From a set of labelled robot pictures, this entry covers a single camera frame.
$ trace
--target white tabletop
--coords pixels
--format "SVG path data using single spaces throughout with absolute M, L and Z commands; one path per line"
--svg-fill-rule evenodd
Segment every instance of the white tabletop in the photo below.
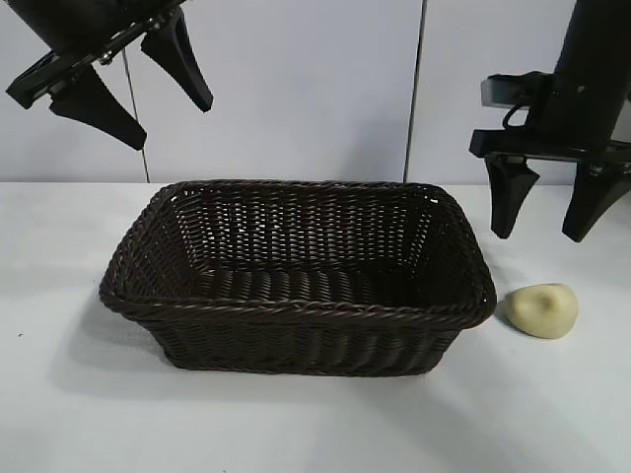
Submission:
M 500 295 L 569 284 L 559 341 L 497 318 L 423 377 L 185 372 L 103 308 L 98 282 L 158 189 L 0 184 L 0 471 L 604 473 L 631 471 L 631 201 L 577 245 L 567 187 L 537 188 L 511 239 L 485 186 L 448 191 Z

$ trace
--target potato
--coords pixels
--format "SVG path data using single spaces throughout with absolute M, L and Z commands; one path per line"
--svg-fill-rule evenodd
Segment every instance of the potato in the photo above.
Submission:
M 564 284 L 543 284 L 514 291 L 506 296 L 505 307 L 513 325 L 538 338 L 567 335 L 579 316 L 579 302 Z

